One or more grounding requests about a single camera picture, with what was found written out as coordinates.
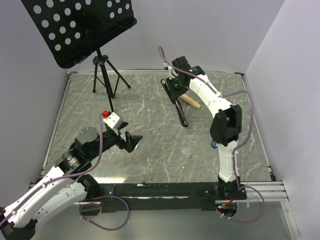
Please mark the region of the black stapler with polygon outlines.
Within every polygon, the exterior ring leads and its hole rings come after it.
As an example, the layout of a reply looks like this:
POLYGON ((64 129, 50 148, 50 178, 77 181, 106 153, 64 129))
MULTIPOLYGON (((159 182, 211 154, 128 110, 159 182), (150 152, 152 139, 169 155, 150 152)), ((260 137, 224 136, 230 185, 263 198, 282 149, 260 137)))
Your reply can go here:
POLYGON ((185 116, 185 113, 184 113, 183 108, 181 106, 180 100, 177 97, 174 97, 174 95, 170 92, 166 79, 162 79, 160 82, 161 82, 161 85, 164 88, 166 94, 168 95, 170 101, 172 102, 172 104, 176 108, 181 125, 185 128, 188 127, 189 123, 186 119, 186 116, 185 116))

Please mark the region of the grey staple strip block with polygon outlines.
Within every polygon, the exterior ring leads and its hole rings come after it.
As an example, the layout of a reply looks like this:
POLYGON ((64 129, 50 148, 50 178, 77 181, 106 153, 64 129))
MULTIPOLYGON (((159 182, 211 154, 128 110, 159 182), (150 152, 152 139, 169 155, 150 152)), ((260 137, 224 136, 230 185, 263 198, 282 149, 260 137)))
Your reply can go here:
POLYGON ((190 158, 190 157, 192 156, 192 153, 191 153, 189 150, 187 150, 185 147, 183 147, 183 148, 181 149, 181 153, 182 153, 186 158, 190 158))

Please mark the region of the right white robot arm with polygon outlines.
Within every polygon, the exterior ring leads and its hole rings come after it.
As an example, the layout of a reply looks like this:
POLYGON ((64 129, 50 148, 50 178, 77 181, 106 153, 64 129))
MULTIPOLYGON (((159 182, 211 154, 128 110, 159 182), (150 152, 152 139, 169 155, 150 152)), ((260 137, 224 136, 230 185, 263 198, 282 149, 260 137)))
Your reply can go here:
POLYGON ((209 132, 218 149, 218 193, 223 199, 230 199, 236 194, 237 184, 240 182, 234 149, 242 131, 242 108, 223 98, 202 68, 190 66, 184 56, 176 58, 170 64, 165 63, 164 69, 168 71, 168 77, 162 79, 161 84, 175 105, 183 127, 187 127, 189 123, 179 97, 188 90, 193 91, 212 114, 209 132))

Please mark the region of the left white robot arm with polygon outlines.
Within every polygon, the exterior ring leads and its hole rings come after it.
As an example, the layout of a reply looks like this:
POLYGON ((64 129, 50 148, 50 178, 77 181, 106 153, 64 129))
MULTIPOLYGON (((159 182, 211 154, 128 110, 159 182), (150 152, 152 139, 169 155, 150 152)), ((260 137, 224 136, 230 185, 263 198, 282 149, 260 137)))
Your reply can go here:
POLYGON ((110 127, 83 128, 49 172, 26 194, 0 209, 0 231, 6 240, 30 240, 36 229, 77 202, 97 200, 99 183, 89 173, 103 152, 113 146, 131 153, 141 135, 125 132, 122 138, 110 127))

